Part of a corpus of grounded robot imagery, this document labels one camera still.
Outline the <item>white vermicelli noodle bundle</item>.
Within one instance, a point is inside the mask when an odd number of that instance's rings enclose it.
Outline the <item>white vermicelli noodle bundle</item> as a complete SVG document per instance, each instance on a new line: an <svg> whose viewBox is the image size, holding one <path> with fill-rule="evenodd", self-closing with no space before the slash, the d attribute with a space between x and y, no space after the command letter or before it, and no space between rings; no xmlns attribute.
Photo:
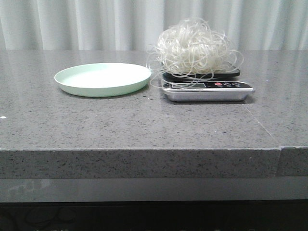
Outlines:
<svg viewBox="0 0 308 231"><path fill-rule="evenodd" d="M215 74L237 71L243 54L225 33L212 30L202 18L186 18L163 31L149 51L146 67L162 78L170 74L188 82L213 80Z"/></svg>

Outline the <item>light green round plate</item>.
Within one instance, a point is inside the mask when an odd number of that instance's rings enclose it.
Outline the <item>light green round plate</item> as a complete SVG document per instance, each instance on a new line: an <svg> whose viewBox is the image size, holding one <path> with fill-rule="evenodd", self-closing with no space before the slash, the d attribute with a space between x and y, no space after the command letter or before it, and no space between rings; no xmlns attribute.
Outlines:
<svg viewBox="0 0 308 231"><path fill-rule="evenodd" d="M54 80L70 94L84 97L112 97L145 87L152 72L141 65L96 63L70 67L58 72Z"/></svg>

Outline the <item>black silver kitchen scale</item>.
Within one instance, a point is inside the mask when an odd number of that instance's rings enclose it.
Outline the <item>black silver kitchen scale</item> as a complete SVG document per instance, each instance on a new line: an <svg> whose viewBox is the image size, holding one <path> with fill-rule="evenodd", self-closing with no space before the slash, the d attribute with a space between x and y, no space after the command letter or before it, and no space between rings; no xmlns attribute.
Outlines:
<svg viewBox="0 0 308 231"><path fill-rule="evenodd" d="M254 88L235 78L240 70L225 63L223 70L209 74L181 75L164 73L162 91L174 102L237 102L255 92Z"/></svg>

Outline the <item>white pleated curtain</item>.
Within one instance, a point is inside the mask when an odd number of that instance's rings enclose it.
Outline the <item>white pleated curtain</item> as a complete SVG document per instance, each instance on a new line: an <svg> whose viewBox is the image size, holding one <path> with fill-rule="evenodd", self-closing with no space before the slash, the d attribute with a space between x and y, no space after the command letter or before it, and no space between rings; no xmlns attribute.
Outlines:
<svg viewBox="0 0 308 231"><path fill-rule="evenodd" d="M306 50L305 0L3 0L3 50L145 50L199 17L239 50Z"/></svg>

